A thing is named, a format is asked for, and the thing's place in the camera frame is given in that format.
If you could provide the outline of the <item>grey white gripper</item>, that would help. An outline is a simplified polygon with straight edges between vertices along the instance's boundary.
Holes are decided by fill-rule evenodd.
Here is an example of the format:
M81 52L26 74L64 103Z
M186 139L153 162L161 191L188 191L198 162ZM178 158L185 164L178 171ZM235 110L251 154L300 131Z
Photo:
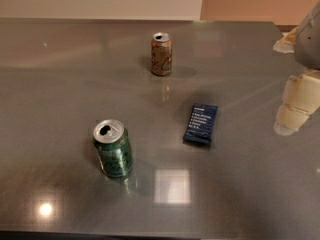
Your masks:
M316 69L307 70L300 76L291 75L286 82L274 131L281 136L290 136L320 107L320 2L298 28L285 33L274 44L273 50L283 54L294 52L298 63Z

